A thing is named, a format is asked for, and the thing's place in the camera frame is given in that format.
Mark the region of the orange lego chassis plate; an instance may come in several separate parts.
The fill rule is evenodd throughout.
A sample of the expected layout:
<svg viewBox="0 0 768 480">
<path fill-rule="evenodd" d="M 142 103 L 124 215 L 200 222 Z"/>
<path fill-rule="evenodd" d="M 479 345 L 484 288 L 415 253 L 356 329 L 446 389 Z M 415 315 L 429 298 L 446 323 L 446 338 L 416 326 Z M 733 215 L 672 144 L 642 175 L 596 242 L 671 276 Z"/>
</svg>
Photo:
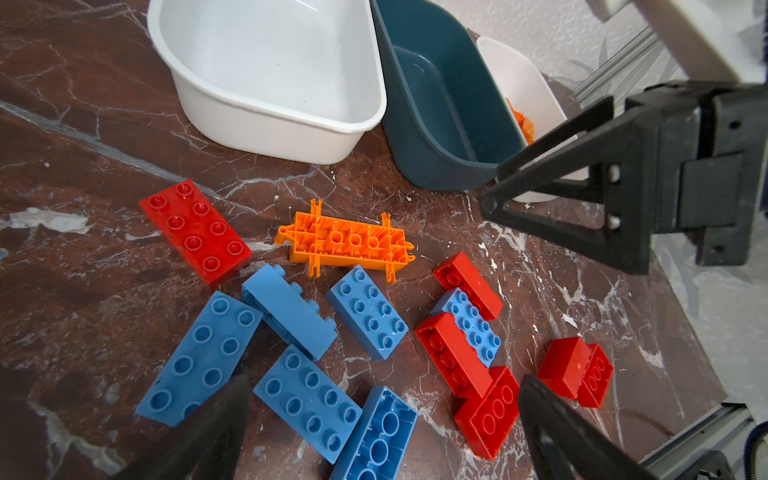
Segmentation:
<svg viewBox="0 0 768 480">
<path fill-rule="evenodd" d="M 380 224 L 362 223 L 322 214 L 322 201 L 313 199 L 309 212 L 298 212 L 290 225 L 278 228 L 274 243 L 289 243 L 289 260 L 308 265 L 308 275 L 318 278 L 321 267 L 355 267 L 383 271 L 386 281 L 415 260 L 414 245 L 405 232 L 383 213 Z"/>
</svg>

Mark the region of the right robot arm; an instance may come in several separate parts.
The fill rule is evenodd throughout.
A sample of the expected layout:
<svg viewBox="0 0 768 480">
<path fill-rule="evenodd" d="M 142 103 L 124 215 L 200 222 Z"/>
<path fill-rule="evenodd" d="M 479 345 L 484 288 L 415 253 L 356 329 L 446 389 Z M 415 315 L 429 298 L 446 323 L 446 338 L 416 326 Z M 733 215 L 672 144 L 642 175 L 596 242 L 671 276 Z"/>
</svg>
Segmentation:
<svg viewBox="0 0 768 480">
<path fill-rule="evenodd" d="M 630 274 L 665 233 L 689 236 L 701 266 L 742 265 L 767 206 L 767 60 L 734 32 L 731 5 L 637 8 L 686 80 L 621 114 L 602 98 L 502 163 L 482 216 Z"/>
</svg>

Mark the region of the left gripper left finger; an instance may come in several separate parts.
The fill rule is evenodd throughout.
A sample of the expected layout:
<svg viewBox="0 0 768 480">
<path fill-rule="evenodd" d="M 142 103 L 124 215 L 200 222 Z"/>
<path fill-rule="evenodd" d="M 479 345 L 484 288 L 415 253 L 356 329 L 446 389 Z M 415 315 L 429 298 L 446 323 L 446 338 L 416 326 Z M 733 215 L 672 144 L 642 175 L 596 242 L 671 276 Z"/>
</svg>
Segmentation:
<svg viewBox="0 0 768 480">
<path fill-rule="evenodd" d="M 227 384 L 116 479 L 232 479 L 249 418 L 244 374 Z"/>
</svg>

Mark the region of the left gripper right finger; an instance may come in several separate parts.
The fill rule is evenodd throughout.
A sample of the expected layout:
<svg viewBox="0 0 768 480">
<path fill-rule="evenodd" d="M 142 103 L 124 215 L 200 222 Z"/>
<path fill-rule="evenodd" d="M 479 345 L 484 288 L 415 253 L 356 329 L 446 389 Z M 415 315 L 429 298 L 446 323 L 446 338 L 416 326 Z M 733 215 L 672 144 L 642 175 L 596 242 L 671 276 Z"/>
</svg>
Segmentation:
<svg viewBox="0 0 768 480">
<path fill-rule="evenodd" d="M 539 479 L 653 477 L 535 376 L 523 377 L 518 407 Z"/>
</svg>

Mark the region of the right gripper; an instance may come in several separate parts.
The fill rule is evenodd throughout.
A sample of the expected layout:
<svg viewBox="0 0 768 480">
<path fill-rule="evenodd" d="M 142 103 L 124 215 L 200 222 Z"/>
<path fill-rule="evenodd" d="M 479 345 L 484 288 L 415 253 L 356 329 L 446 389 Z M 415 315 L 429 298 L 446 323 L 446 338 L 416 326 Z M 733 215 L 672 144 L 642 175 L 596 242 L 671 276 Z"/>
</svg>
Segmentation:
<svg viewBox="0 0 768 480">
<path fill-rule="evenodd" d="M 699 266 L 748 260 L 767 167 L 764 84 L 669 82 L 606 97 L 501 164 L 482 217 L 630 275 L 648 273 L 653 231 L 683 233 Z"/>
</svg>

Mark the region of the red brick sloped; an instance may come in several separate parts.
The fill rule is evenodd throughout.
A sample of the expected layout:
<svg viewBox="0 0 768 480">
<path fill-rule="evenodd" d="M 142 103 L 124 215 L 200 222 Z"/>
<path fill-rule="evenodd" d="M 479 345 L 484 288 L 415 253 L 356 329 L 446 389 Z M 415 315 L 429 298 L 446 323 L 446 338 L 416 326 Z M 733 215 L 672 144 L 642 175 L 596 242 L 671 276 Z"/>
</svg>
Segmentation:
<svg viewBox="0 0 768 480">
<path fill-rule="evenodd" d="M 575 400 L 590 355 L 589 347 L 580 337 L 553 340 L 537 378 L 558 396 Z"/>
</svg>

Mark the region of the orange brick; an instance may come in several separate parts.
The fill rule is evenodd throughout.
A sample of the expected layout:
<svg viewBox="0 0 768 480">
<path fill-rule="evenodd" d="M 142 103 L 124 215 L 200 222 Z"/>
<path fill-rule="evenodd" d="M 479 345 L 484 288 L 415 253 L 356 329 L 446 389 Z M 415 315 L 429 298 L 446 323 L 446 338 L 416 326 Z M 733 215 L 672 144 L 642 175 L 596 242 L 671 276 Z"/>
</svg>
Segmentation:
<svg viewBox="0 0 768 480">
<path fill-rule="evenodd" d="M 509 99 L 506 99 L 507 104 L 509 108 L 511 109 L 513 116 L 521 129 L 524 139 L 526 140 L 527 144 L 530 145 L 535 141 L 535 126 L 534 124 L 521 112 L 518 112 L 515 110 L 512 106 L 512 103 Z"/>
</svg>

